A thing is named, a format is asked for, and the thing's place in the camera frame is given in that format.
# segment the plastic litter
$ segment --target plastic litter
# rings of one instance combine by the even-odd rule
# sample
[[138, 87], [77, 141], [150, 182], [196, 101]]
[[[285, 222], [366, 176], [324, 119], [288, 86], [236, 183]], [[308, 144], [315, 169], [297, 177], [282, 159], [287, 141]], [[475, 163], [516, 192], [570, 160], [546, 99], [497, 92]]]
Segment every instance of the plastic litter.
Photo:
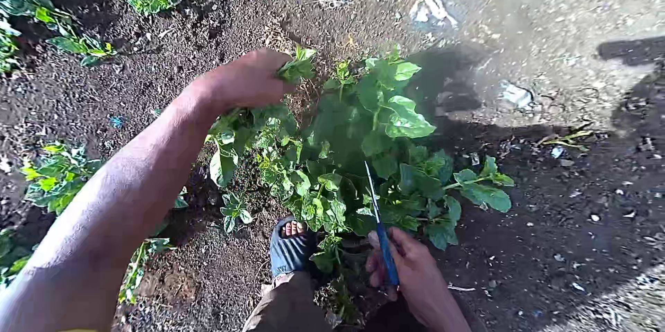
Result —
[[570, 286], [573, 287], [574, 289], [586, 293], [586, 289], [584, 289], [582, 285], [579, 285], [578, 283], [572, 283]]
[[435, 26], [445, 25], [445, 19], [448, 19], [455, 29], [460, 23], [448, 13], [441, 0], [417, 0], [411, 7], [409, 16], [413, 21], [431, 23]]
[[563, 154], [563, 146], [555, 146], [552, 151], [550, 151], [552, 158], [556, 159]]
[[533, 101], [533, 95], [529, 90], [522, 89], [506, 80], [499, 81], [499, 86], [503, 89], [503, 92], [499, 95], [500, 99], [505, 99], [522, 110], [531, 109], [529, 105]]

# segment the pant leg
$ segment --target pant leg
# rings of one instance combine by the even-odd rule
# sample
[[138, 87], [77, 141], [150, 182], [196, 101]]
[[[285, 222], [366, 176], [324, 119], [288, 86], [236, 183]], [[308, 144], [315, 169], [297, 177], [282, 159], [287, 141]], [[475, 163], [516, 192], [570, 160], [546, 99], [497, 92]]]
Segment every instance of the pant leg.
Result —
[[330, 332], [323, 310], [314, 304], [311, 277], [307, 272], [289, 274], [264, 295], [245, 321], [245, 331], [255, 332]]

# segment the seedling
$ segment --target seedling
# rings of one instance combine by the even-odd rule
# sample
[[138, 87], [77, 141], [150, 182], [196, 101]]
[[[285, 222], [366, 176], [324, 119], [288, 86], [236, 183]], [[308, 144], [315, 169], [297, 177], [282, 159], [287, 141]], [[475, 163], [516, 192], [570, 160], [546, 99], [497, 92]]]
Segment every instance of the seedling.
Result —
[[220, 212], [224, 214], [224, 231], [228, 234], [233, 232], [236, 228], [236, 218], [245, 224], [250, 224], [253, 218], [247, 210], [247, 202], [245, 201], [245, 193], [237, 196], [235, 193], [224, 194], [221, 196], [224, 201], [224, 207], [220, 208]]

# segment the white debris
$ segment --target white debris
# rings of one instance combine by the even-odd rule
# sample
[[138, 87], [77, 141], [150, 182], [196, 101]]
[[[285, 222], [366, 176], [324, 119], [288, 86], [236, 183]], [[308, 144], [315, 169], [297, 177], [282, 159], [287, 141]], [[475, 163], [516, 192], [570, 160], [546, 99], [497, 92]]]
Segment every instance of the white debris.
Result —
[[552, 158], [556, 159], [563, 154], [563, 146], [555, 146], [552, 151], [550, 151]]
[[429, 21], [430, 14], [435, 17], [436, 20], [434, 20], [434, 24], [437, 26], [444, 25], [444, 20], [448, 19], [453, 28], [458, 27], [459, 22], [446, 11], [441, 0], [417, 0], [409, 11], [411, 19], [423, 23]]
[[478, 166], [480, 164], [480, 157], [478, 157], [478, 153], [471, 153], [471, 165], [472, 166]]
[[9, 165], [9, 158], [6, 156], [0, 157], [0, 171], [9, 175], [11, 173], [11, 166]]
[[579, 291], [582, 291], [582, 292], [586, 293], [586, 289], [584, 289], [582, 287], [582, 285], [579, 285], [578, 283], [572, 283], [570, 286], [577, 289], [577, 290], [579, 290]]
[[531, 109], [529, 105], [533, 101], [533, 96], [529, 90], [522, 89], [506, 80], [499, 81], [499, 86], [503, 89], [499, 99], [505, 99], [522, 110]]

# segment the dark soil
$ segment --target dark soil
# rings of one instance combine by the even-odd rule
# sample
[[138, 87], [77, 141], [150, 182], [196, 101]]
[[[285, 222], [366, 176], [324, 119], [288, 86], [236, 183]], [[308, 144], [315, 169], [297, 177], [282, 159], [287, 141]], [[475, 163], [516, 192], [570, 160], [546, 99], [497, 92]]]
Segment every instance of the dark soil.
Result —
[[[0, 158], [17, 169], [59, 139], [108, 159], [196, 75], [258, 47], [314, 47], [325, 77], [335, 60], [397, 43], [423, 67], [411, 95], [437, 125], [430, 146], [455, 153], [458, 167], [473, 152], [496, 156], [517, 182], [509, 213], [464, 206], [460, 245], [432, 250], [450, 284], [475, 288], [453, 291], [465, 309], [496, 331], [665, 329], [662, 1], [443, 0], [457, 30], [412, 22], [414, 1], [183, 0], [142, 17], [125, 0], [54, 0], [121, 55], [82, 68], [44, 44], [48, 30], [15, 21], [23, 68], [0, 80]], [[501, 79], [529, 89], [533, 109], [498, 99]], [[303, 117], [317, 97], [309, 82], [289, 105]], [[584, 125], [589, 151], [554, 159], [552, 145], [537, 145]], [[246, 191], [256, 219], [225, 234], [209, 152], [187, 183], [190, 207], [172, 211], [162, 233], [177, 249], [150, 262], [114, 330], [239, 330], [269, 283], [269, 235], [286, 211], [258, 185], [250, 154], [230, 189]], [[0, 227], [17, 227], [30, 247], [54, 216], [22, 202], [24, 187], [18, 172], [0, 173]], [[351, 288], [366, 321], [408, 315], [400, 304], [377, 311], [379, 294]]]

